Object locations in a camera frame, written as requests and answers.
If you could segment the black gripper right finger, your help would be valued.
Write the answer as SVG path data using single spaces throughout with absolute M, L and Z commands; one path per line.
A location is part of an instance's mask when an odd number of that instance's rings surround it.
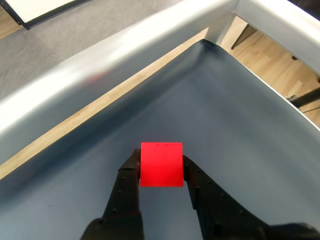
M 204 240 L 266 240 L 268 226 L 183 155 L 183 178 Z

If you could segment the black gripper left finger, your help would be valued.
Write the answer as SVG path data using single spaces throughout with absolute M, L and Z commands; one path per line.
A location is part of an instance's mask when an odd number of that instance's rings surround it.
M 82 240 L 143 240 L 139 204 L 141 150 L 135 149 L 120 167 L 102 217 L 85 229 Z

